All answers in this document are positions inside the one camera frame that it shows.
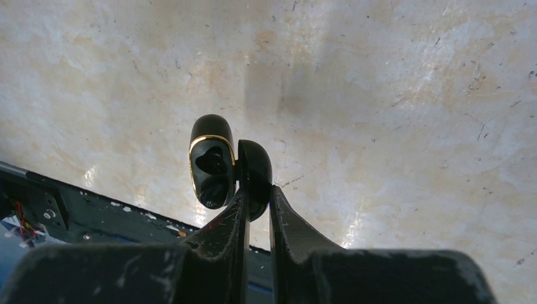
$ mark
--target gold rim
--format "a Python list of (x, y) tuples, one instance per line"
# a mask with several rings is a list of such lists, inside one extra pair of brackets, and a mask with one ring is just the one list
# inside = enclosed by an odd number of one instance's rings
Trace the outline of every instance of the gold rim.
[[(231, 154), (231, 165), (232, 165), (231, 170), (235, 170), (235, 154), (233, 153), (233, 146), (231, 146), (231, 142), (229, 142), (227, 138), (225, 138), (224, 136), (220, 136), (220, 135), (203, 135), (203, 136), (194, 138), (194, 140), (190, 143), (190, 148), (188, 150), (188, 167), (190, 168), (190, 180), (192, 181), (192, 187), (194, 187), (194, 194), (196, 195), (198, 201), (200, 200), (200, 198), (198, 196), (196, 185), (194, 183), (194, 174), (192, 173), (191, 153), (192, 153), (192, 149), (194, 149), (194, 146), (200, 141), (204, 141), (205, 139), (221, 139), (227, 144), (227, 147), (229, 148), (229, 153)], [(233, 194), (235, 194), (236, 187), (237, 187), (237, 183), (234, 182)]]

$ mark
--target beige marbled surface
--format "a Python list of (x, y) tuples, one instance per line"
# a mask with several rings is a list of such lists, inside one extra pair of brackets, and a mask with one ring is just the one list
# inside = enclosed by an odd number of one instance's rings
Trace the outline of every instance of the beige marbled surface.
[(189, 133), (217, 113), (331, 240), (461, 250), (535, 303), (536, 25), (536, 1), (0, 1), (0, 160), (200, 226)]

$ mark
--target gold trim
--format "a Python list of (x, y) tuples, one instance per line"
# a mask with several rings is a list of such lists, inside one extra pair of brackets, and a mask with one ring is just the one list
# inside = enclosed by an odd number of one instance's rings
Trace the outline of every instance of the gold trim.
[[(194, 146), (197, 143), (199, 143), (200, 141), (204, 141), (205, 139), (221, 139), (227, 144), (227, 146), (229, 148), (229, 153), (231, 154), (231, 165), (232, 165), (231, 170), (232, 170), (232, 172), (235, 171), (235, 154), (233, 153), (233, 146), (227, 140), (227, 138), (225, 138), (224, 136), (220, 136), (220, 135), (203, 135), (203, 136), (199, 136), (199, 137), (194, 138), (194, 140), (190, 143), (190, 148), (188, 150), (188, 167), (190, 169), (190, 180), (192, 181), (192, 187), (194, 188), (194, 194), (196, 195), (198, 201), (200, 201), (200, 198), (198, 196), (198, 192), (196, 190), (196, 185), (194, 183), (194, 174), (192, 173), (191, 153), (192, 153), (192, 149), (194, 149)], [(233, 182), (233, 194), (235, 194), (236, 187), (237, 187), (237, 183)]]

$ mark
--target scratched surface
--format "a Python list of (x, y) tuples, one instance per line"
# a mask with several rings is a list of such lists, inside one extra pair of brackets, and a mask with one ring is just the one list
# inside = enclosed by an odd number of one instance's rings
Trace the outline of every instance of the scratched surface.
[(335, 243), (460, 250), (535, 303), (536, 25), (535, 0), (2, 0), (0, 160), (201, 226), (189, 133), (217, 113)]

